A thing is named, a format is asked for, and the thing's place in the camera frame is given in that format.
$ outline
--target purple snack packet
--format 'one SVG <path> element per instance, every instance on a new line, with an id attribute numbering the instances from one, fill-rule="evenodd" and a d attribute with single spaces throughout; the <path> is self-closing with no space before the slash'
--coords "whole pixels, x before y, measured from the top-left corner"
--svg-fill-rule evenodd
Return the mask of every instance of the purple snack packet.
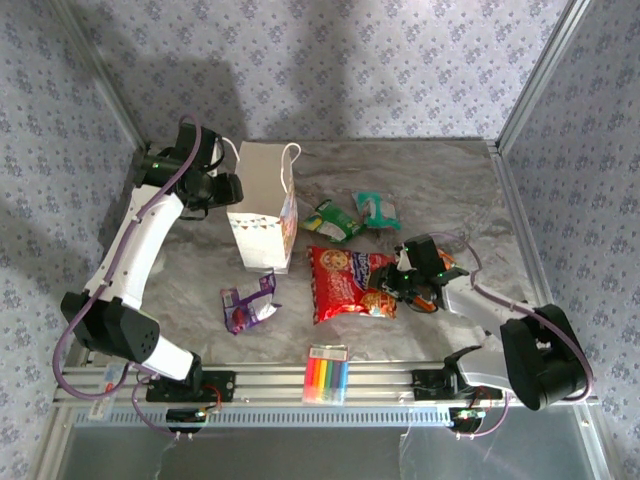
<path id="1" fill-rule="evenodd" d="M 273 315 L 281 306 L 272 303 L 275 290 L 274 272 L 261 277 L 258 282 L 220 290 L 227 330 L 237 335 Z"/>

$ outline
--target paper bag handle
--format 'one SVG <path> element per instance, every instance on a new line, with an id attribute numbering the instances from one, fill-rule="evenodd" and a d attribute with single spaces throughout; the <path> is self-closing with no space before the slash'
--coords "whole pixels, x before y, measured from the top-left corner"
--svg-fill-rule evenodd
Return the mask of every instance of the paper bag handle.
<path id="1" fill-rule="evenodd" d="M 294 162 L 298 159 L 298 157 L 300 157 L 300 154 L 302 153 L 302 147 L 300 147 L 300 145 L 298 145 L 297 143 L 287 143 L 282 149 L 282 156 L 280 157 L 280 183 L 282 183 L 284 193 L 288 193 L 287 184 L 284 183 L 284 155 L 291 147 L 298 147 L 298 154 L 291 160 L 291 165 L 294 164 Z"/>
<path id="2" fill-rule="evenodd" d="M 238 155 L 238 149 L 233 144 L 233 142 L 229 140 L 227 137 L 222 137 L 222 140 L 224 140 L 229 145 L 231 145 L 231 148 L 233 149 L 233 153 L 235 153 L 236 155 L 236 162 L 240 163 L 240 155 Z M 287 184 L 284 182 L 284 156 L 291 147 L 298 147 L 298 154 L 295 157 L 293 157 L 293 160 L 291 160 L 291 165 L 294 164 L 294 162 L 298 159 L 298 157 L 302 153 L 302 147 L 300 147 L 300 145 L 298 145 L 297 143 L 293 143 L 293 142 L 287 143 L 282 149 L 282 156 L 280 157 L 280 183 L 282 184 L 284 193 L 287 193 Z"/>
<path id="3" fill-rule="evenodd" d="M 233 153 L 236 154 L 236 162 L 240 163 L 240 155 L 238 155 L 238 149 L 236 148 L 236 146 L 233 144 L 233 142 L 231 140 L 229 140 L 227 137 L 222 137 L 222 140 L 224 140 L 225 142 L 227 142 L 229 145 L 231 145 L 231 149 L 233 150 Z"/>

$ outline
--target candy wrapper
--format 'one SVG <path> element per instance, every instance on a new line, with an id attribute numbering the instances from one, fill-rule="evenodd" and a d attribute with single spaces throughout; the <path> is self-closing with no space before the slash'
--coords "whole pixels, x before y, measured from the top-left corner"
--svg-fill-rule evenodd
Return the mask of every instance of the candy wrapper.
<path id="1" fill-rule="evenodd" d="M 395 202 L 391 195 L 378 192 L 354 192 L 353 199 L 367 227 L 400 230 Z"/>
<path id="2" fill-rule="evenodd" d="M 318 205 L 315 212 L 304 220 L 300 227 L 326 235 L 334 243 L 344 243 L 364 229 L 340 207 L 333 205 L 331 200 L 325 200 Z"/>
<path id="3" fill-rule="evenodd" d="M 273 315 L 280 307 L 272 303 L 275 290 L 276 276 L 273 272 L 257 282 L 220 290 L 227 330 L 237 335 Z"/>
<path id="4" fill-rule="evenodd" d="M 313 272 L 314 324 L 341 313 L 395 318 L 393 297 L 367 286 L 371 272 L 393 263 L 392 256 L 315 246 L 309 247 L 308 255 Z"/>

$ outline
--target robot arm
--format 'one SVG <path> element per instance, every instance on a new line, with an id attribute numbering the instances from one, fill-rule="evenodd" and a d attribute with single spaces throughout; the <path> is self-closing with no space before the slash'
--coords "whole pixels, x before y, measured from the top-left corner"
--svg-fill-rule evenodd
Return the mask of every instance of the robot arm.
<path id="1" fill-rule="evenodd" d="M 224 157 L 220 136 L 211 130 L 201 129 L 197 153 L 184 169 L 189 152 L 198 144 L 195 128 L 182 123 L 176 145 L 164 151 L 166 156 L 144 157 L 124 222 L 105 259 L 84 291 L 68 292 L 61 303 L 62 313 L 71 323 L 91 300 L 91 307 L 73 331 L 83 346 L 134 362 L 187 388 L 199 384 L 199 357 L 163 337 L 158 322 L 139 309 L 153 262 L 173 223 L 184 218 L 183 210 L 204 211 L 206 216 L 210 208 L 243 198 L 236 175 L 210 173 Z M 138 218 L 143 206 L 181 168 L 184 173 L 175 184 Z M 105 274 L 114 259 L 116 266 L 107 284 Z"/>
<path id="2" fill-rule="evenodd" d="M 475 320 L 502 341 L 504 352 L 472 347 L 445 360 L 456 381 L 513 391 L 532 410 L 582 389 L 580 397 L 588 395 L 591 370 L 559 307 L 532 309 L 477 284 L 475 272 L 447 269 L 429 235 L 406 241 L 396 257 L 396 264 L 371 274 L 370 287 L 415 310 L 441 308 Z"/>

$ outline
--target white paper bag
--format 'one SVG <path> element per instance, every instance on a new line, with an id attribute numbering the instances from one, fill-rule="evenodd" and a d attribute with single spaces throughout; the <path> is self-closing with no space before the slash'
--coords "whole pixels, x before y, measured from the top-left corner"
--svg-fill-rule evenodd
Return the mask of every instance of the white paper bag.
<path id="1" fill-rule="evenodd" d="M 291 147 L 298 152 L 292 159 Z M 236 175 L 244 199 L 227 207 L 227 216 L 247 270 L 287 273 L 298 226 L 293 162 L 296 143 L 243 142 Z"/>

